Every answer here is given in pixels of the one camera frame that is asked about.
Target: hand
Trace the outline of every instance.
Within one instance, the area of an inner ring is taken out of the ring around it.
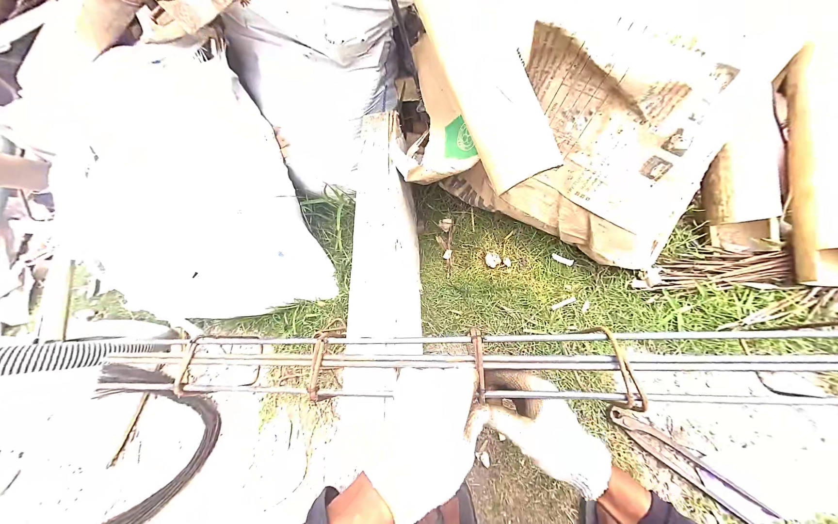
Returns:
[[[529,373],[486,375],[487,384],[500,389],[556,392],[558,388]],[[610,451],[588,435],[564,400],[515,401],[517,412],[490,406],[490,425],[509,437],[547,474],[574,486],[584,498],[596,500],[606,491],[612,474]]]
[[[364,472],[396,524],[414,524],[448,501],[474,464],[474,446],[487,409],[471,402],[473,366],[406,368],[393,389],[383,438],[386,447]]]

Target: wooden plank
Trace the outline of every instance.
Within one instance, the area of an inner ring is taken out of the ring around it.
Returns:
[[[399,147],[396,112],[367,115],[362,121],[364,149],[358,162],[354,246],[348,294],[347,336],[419,337],[419,240],[416,236],[413,195],[390,160]],[[347,346],[344,354],[422,354],[422,344]],[[347,390],[389,390],[393,369],[347,368],[342,384]],[[386,399],[339,398],[339,433],[350,437],[355,456],[370,450],[367,435],[385,417]]]
[[[710,245],[735,252],[776,251],[784,143],[774,121],[771,83],[744,75],[728,89],[734,101],[745,101],[730,116],[733,135],[710,163],[701,187]]]
[[[838,286],[838,37],[808,41],[788,69],[794,268],[799,283]]]

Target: steel rebar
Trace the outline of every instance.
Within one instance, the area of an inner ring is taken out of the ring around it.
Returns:
[[[171,391],[173,386],[169,384],[138,384],[138,383],[104,383],[100,384],[97,391]],[[240,393],[288,393],[308,394],[305,388],[288,386],[206,386],[189,384],[183,386],[186,393],[215,393],[215,392],[240,392]],[[348,390],[319,390],[320,397],[329,398],[335,396],[361,396],[361,397],[390,397],[390,392],[376,391],[348,391]],[[487,398],[527,398],[527,399],[564,399],[564,400],[601,400],[607,402],[622,402],[627,397],[623,393],[601,393],[601,392],[520,392],[520,391],[488,391]],[[707,403],[707,404],[754,404],[772,406],[838,406],[838,397],[807,397],[807,396],[724,396],[724,395],[695,395],[695,394],[653,394],[646,395],[650,402],[682,402],[682,403]]]
[[[838,329],[774,329],[764,331],[639,331],[634,333],[613,333],[617,340],[784,340],[784,339],[838,339]],[[484,343],[502,344],[511,342],[596,342],[607,340],[602,333],[560,333],[557,335],[484,335]],[[151,340],[152,343],[167,345],[188,344],[188,340]],[[408,337],[349,339],[330,337],[330,344],[469,344],[471,337]],[[258,339],[258,338],[216,338],[203,337],[199,344],[218,345],[312,345],[314,338]]]
[[[179,363],[181,353],[111,354],[105,363]],[[325,355],[321,367],[456,367],[474,362],[470,355]],[[637,371],[838,371],[838,355],[636,355],[629,359]],[[197,365],[310,366],[304,354],[197,354]],[[609,355],[485,355],[484,369],[616,371],[619,363]]]

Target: cardboard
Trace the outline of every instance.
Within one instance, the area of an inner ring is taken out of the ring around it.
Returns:
[[[650,86],[636,100],[610,76],[612,65],[598,66],[567,30],[538,22],[527,72],[563,166],[502,193],[488,184],[485,163],[440,184],[472,205],[576,244],[601,264],[648,268],[724,141],[698,128],[708,97],[718,97],[738,70],[705,64],[713,72],[709,90],[698,87],[691,96],[688,86],[701,82],[695,70],[687,83]]]
[[[461,109],[464,124],[449,122],[451,132],[467,126],[497,194],[560,166],[562,156],[517,50],[500,37],[487,2],[417,0],[415,6]],[[422,78],[420,84],[425,95]]]
[[[784,85],[797,281],[838,286],[838,36],[807,42]]]
[[[401,168],[401,172],[407,182],[432,184],[469,170],[481,157],[427,34],[413,46],[413,60],[419,70],[419,87],[429,115],[428,144],[422,162],[413,161],[405,171]]]

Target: wooden board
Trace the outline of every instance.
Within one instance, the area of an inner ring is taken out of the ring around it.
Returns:
[[[785,80],[797,280],[838,286],[838,40],[809,41]]]
[[[419,239],[410,186],[402,181],[390,149],[398,147],[396,112],[367,115],[362,121],[364,149],[358,163],[355,232],[348,292],[347,336],[419,337],[422,335],[419,281]],[[422,344],[347,346],[344,354],[422,354]],[[393,369],[346,368],[346,390],[388,391]],[[369,452],[367,443],[384,420],[388,400],[339,398],[340,438],[356,456]]]

